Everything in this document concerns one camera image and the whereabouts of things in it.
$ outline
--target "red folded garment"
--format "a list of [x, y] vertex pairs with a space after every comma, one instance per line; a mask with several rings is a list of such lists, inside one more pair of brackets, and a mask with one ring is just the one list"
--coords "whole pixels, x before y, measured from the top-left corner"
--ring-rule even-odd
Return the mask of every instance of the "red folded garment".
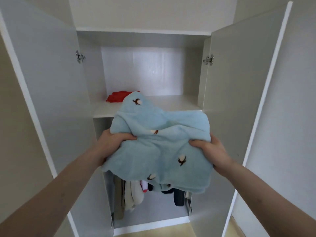
[[108, 96], [107, 102], [123, 102], [124, 98], [131, 94], [133, 91], [118, 91], [113, 92]]

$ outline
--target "wardrobe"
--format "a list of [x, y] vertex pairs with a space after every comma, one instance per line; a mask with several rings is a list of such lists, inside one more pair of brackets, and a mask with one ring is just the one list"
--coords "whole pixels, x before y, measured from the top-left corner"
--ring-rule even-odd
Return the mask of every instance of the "wardrobe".
[[[200, 110], [245, 165], [292, 2], [209, 35], [76, 30], [24, 0], [0, 0], [0, 31], [53, 177], [111, 126], [115, 91], [140, 91], [166, 111]], [[113, 221], [113, 175], [98, 169], [68, 214], [75, 236], [190, 221], [197, 237], [225, 234], [237, 192], [215, 171], [203, 194], [176, 207], [145, 194]]]

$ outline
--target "open wardrobe door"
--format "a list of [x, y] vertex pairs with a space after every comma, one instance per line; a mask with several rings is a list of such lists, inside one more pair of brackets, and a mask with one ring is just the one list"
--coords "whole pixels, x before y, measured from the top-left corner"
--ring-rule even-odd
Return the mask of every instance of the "open wardrobe door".
[[[25, 0], [0, 0], [0, 31], [56, 177], [96, 141], [83, 68], [75, 54], [79, 50], [76, 29]], [[75, 237], [113, 236], [100, 169], [68, 219]]]
[[[212, 33], [203, 112], [211, 132], [239, 164], [246, 164], [292, 2]], [[237, 192], [215, 171], [192, 197], [197, 237], [224, 236]]]

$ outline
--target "person's left hand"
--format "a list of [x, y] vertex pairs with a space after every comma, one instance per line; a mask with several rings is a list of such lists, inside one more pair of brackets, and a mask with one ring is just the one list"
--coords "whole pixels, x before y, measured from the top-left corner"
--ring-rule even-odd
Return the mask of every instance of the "person's left hand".
[[110, 129], [107, 129], [103, 131], [97, 144], [92, 147], [91, 151], [93, 156], [98, 159], [98, 165], [101, 166], [105, 162], [106, 158], [112, 155], [119, 148], [122, 141], [134, 141], [136, 139], [137, 137], [130, 133], [111, 134]]

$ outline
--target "forearm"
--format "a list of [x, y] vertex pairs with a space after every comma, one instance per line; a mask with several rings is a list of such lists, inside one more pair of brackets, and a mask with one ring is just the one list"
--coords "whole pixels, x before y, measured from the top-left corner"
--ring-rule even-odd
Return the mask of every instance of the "forearm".
[[271, 237], [316, 236], [314, 219], [247, 168], [234, 163], [226, 177]]
[[0, 236], [53, 236], [98, 167], [92, 154], [79, 156], [0, 224]]

